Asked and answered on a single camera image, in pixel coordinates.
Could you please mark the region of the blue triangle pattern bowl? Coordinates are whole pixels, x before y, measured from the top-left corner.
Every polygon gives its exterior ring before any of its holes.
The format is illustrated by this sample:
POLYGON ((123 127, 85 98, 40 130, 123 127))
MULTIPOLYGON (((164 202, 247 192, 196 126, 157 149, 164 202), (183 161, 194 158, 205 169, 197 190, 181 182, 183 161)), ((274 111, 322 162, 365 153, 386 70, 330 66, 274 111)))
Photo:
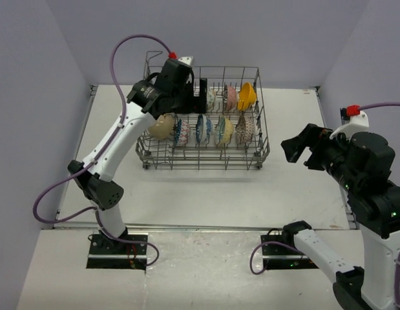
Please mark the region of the blue triangle pattern bowl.
POLYGON ((174 143, 175 147, 182 147, 187 145, 191 135, 191 128, 188 122, 179 119, 174 130, 174 143))

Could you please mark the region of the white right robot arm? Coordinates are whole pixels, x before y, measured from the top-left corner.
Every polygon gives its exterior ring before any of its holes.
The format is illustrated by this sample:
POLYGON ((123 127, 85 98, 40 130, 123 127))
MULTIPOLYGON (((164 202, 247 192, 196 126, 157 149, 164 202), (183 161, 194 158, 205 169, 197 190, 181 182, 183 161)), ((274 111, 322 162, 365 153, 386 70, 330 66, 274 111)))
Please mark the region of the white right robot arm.
POLYGON ((400 187, 389 179, 393 148, 375 133, 333 135, 314 124, 281 146, 290 163, 309 150, 305 166, 327 172, 346 191, 363 237, 364 265, 345 262, 304 221, 284 226, 282 248, 313 261, 343 309, 400 309, 400 187))

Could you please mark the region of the blue white floral bowl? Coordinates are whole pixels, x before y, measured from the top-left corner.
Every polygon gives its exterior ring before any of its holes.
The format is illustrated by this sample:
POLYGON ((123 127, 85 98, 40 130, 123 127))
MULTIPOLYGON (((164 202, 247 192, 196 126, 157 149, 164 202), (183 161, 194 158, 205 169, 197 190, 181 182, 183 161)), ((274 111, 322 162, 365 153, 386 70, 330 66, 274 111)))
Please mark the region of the blue white floral bowl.
POLYGON ((196 142, 209 143, 213 134, 213 124, 210 118, 204 114, 200 114, 196 122, 196 142))

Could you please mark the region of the yellow teal flower bowl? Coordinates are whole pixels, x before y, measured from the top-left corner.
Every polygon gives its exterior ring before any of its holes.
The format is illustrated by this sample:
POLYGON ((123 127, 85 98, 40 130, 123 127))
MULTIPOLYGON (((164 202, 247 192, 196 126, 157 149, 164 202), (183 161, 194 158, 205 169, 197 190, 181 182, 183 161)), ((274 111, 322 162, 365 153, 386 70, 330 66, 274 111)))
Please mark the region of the yellow teal flower bowl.
POLYGON ((231 120, 220 116, 215 130, 215 144, 220 147, 228 145, 234 133, 234 126, 231 120))

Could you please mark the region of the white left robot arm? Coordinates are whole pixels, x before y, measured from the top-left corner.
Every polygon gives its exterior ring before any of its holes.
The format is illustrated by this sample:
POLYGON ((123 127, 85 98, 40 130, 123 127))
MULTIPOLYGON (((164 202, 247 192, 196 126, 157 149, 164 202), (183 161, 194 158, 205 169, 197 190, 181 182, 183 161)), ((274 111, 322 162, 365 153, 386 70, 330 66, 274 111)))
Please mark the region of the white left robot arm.
POLYGON ((193 57, 169 58, 160 72, 135 83, 121 96, 123 110, 94 150, 83 160, 72 160, 68 171, 96 210, 106 236, 104 246, 119 254, 127 246, 127 228, 119 202, 124 190, 113 180, 120 163, 138 138, 164 114, 203 113, 207 105, 207 81, 194 92, 193 57))

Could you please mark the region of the brown lattice pattern bowl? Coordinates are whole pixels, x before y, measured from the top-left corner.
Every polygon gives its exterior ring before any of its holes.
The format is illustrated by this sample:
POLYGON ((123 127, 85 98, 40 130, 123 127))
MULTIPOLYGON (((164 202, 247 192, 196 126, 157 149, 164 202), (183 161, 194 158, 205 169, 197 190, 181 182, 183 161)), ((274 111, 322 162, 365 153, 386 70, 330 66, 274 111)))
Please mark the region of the brown lattice pattern bowl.
POLYGON ((255 135, 256 126, 251 117, 240 115, 235 127, 236 141, 238 145, 247 144, 252 141, 255 135))

